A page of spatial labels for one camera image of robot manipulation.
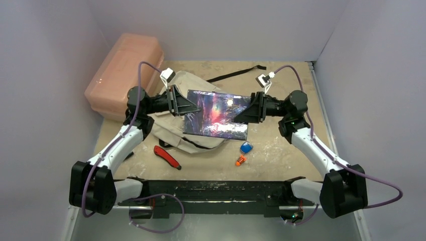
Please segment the beige backpack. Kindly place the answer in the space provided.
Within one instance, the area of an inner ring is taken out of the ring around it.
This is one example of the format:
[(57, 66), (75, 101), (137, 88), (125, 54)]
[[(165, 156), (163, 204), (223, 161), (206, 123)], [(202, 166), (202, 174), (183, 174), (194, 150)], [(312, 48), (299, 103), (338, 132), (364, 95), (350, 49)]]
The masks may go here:
[(173, 116), (169, 112), (155, 113), (151, 135), (164, 148), (175, 147), (190, 154), (213, 150), (227, 140), (245, 141), (247, 124), (234, 123), (234, 117), (250, 104), (249, 96), (226, 93), (213, 85), (249, 71), (267, 68), (262, 65), (232, 72), (210, 80), (178, 71), (171, 83), (180, 93), (200, 107), (200, 111)]

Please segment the dark galaxy cover book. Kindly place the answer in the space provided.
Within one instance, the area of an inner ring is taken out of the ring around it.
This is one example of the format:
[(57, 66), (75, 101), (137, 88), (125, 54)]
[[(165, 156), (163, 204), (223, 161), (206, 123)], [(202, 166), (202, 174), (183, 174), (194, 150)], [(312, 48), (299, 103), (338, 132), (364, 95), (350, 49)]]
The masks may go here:
[(187, 99), (201, 111), (184, 117), (183, 133), (212, 138), (245, 141), (248, 125), (235, 123), (234, 117), (250, 105), (249, 96), (189, 90)]

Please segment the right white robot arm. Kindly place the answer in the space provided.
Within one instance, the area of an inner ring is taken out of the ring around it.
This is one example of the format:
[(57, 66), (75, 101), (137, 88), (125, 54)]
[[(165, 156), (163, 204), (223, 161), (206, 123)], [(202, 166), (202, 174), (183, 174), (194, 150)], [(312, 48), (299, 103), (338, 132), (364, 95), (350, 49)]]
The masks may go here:
[(305, 118), (308, 98), (295, 90), (284, 100), (263, 92), (251, 95), (250, 105), (234, 118), (236, 123), (258, 124), (267, 116), (278, 116), (278, 129), (291, 145), (299, 149), (321, 174), (322, 182), (303, 177), (286, 182), (282, 198), (288, 204), (305, 199), (319, 204), (326, 215), (337, 218), (368, 205), (364, 169), (350, 165), (318, 139), (311, 120)]

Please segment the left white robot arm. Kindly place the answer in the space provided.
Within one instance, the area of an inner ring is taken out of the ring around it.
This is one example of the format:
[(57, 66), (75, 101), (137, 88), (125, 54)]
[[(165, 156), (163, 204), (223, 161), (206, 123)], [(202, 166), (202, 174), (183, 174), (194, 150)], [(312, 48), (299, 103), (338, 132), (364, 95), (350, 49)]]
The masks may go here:
[(127, 98), (126, 117), (116, 136), (88, 161), (78, 161), (72, 166), (69, 203), (79, 207), (84, 217), (108, 214), (114, 205), (129, 199), (137, 205), (146, 204), (150, 192), (143, 187), (143, 180), (127, 178), (116, 182), (114, 173), (151, 132), (152, 114), (168, 111), (173, 116), (181, 116), (200, 111), (200, 107), (183, 96), (176, 85), (154, 97), (135, 86), (128, 91)]

